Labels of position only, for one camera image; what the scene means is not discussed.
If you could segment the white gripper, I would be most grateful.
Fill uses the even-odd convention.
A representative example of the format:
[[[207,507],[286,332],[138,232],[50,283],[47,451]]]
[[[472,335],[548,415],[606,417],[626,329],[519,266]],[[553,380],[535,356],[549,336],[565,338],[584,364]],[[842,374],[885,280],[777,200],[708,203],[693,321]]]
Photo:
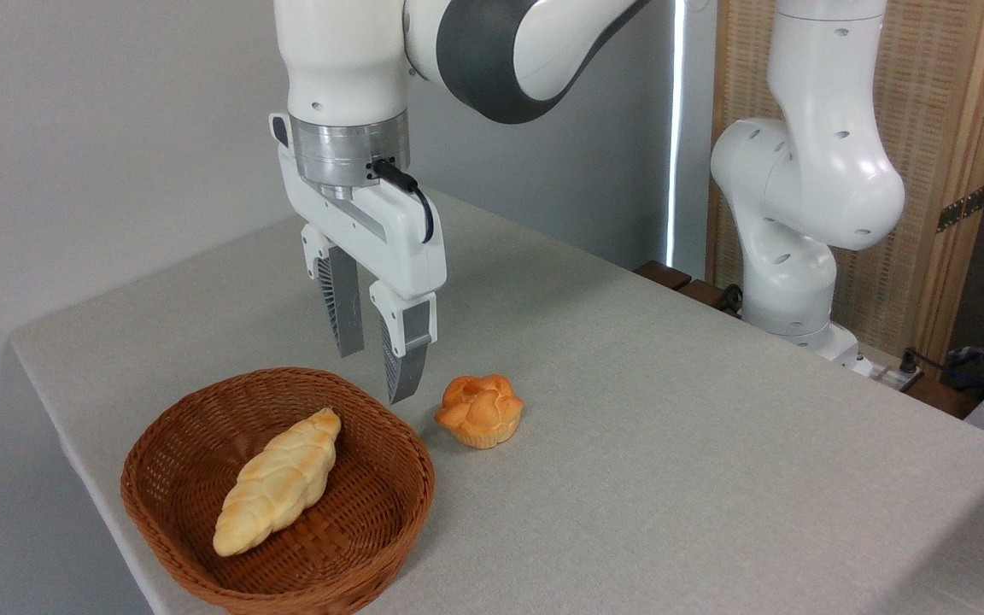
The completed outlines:
[[[339,354],[366,346],[360,264],[379,279],[370,297],[380,316],[388,400],[406,400],[417,392],[427,347],[437,340],[433,291],[448,277],[440,214],[432,211],[435,233],[426,243],[425,207],[417,195],[383,180],[353,188],[349,199],[313,187],[296,170],[290,118],[272,114],[270,122],[290,205],[308,223],[302,230],[306,268],[323,295]]]

